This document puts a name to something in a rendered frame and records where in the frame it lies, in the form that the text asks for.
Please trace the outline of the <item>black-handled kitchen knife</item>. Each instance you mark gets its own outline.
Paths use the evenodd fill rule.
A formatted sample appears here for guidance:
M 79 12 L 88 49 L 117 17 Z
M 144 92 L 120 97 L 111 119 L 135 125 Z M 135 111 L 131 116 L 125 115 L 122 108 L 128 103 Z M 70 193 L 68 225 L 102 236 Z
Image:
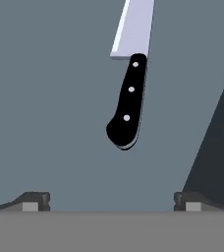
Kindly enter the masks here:
M 109 140 L 127 151 L 137 141 L 155 0 L 125 0 L 110 57 L 128 59 L 117 108 L 106 126 Z

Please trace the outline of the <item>grey drawer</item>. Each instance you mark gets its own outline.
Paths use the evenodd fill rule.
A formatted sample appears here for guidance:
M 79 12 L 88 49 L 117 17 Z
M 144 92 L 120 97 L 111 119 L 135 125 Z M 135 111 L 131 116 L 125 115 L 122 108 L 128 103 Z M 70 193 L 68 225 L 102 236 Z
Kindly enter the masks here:
M 127 62 L 109 53 L 125 0 L 0 0 L 0 204 L 169 211 L 224 87 L 224 0 L 156 0 L 140 134 L 106 135 Z

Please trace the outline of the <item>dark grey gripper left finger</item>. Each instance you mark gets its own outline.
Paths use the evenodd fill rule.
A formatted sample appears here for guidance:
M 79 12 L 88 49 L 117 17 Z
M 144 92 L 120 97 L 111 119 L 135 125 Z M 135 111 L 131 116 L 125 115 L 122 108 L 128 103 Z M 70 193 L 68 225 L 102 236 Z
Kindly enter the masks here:
M 48 212 L 50 210 L 49 192 L 25 192 L 14 201 L 0 205 L 0 211 Z

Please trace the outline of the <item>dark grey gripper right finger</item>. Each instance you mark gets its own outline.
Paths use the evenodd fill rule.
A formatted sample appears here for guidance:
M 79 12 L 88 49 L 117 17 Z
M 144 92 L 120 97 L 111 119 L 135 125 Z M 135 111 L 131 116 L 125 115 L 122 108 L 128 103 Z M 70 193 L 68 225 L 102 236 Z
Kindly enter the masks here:
M 224 205 L 214 203 L 198 192 L 175 192 L 174 210 L 182 212 L 224 212 Z

